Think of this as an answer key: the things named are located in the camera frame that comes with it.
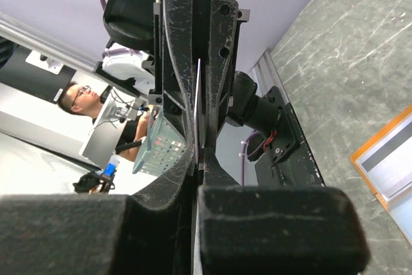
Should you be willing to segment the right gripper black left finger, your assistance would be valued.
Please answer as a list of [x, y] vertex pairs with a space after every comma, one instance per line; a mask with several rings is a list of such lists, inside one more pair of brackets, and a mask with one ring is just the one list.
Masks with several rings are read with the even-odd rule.
[[191, 274], [194, 150], [133, 195], [71, 194], [72, 168], [1, 159], [2, 274]]

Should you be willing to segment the aluminium frame rail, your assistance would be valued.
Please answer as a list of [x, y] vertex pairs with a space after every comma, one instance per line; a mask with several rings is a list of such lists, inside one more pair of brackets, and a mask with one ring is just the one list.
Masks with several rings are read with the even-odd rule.
[[257, 84], [259, 95], [266, 95], [275, 86], [280, 91], [283, 101], [286, 104], [290, 102], [269, 48], [263, 52], [257, 63], [249, 70], [248, 75]]

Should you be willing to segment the tan leather card holder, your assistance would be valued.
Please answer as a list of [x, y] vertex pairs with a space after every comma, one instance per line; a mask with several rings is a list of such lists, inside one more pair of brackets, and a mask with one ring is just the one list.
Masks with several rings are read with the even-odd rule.
[[350, 160], [411, 242], [411, 106], [365, 142]]

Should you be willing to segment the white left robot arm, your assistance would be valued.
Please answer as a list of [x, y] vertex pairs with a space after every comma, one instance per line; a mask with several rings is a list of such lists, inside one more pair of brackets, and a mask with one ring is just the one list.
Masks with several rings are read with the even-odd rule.
[[153, 74], [148, 99], [159, 115], [135, 161], [137, 173], [164, 175], [166, 160], [191, 151], [200, 171], [216, 167], [216, 142], [225, 123], [248, 126], [261, 137], [256, 151], [266, 154], [276, 185], [323, 185], [292, 106], [272, 88], [257, 95], [257, 84], [236, 71], [241, 24], [235, 0], [100, 0], [111, 44], [148, 54], [142, 63]]

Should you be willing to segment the teal plastic basket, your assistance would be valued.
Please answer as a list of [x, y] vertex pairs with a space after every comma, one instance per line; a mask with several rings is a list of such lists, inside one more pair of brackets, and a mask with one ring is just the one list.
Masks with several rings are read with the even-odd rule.
[[140, 146], [132, 173], [159, 177], [179, 161], [186, 150], [186, 143], [164, 117], [162, 108], [153, 107], [150, 121], [151, 126]]

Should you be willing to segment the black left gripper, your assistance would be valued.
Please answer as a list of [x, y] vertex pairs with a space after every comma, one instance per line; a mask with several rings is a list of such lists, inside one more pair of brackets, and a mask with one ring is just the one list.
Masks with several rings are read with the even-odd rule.
[[239, 31], [249, 12], [235, 0], [160, 0], [153, 13], [151, 102], [163, 107], [177, 134], [193, 145], [200, 58], [205, 146], [215, 149], [231, 103]]

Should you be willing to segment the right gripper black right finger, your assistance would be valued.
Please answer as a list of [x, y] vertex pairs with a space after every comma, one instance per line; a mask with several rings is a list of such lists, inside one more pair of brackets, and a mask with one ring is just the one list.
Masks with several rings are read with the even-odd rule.
[[214, 151], [204, 151], [198, 189], [204, 274], [358, 274], [370, 248], [347, 195], [326, 187], [311, 150], [274, 166], [288, 185], [225, 185]]

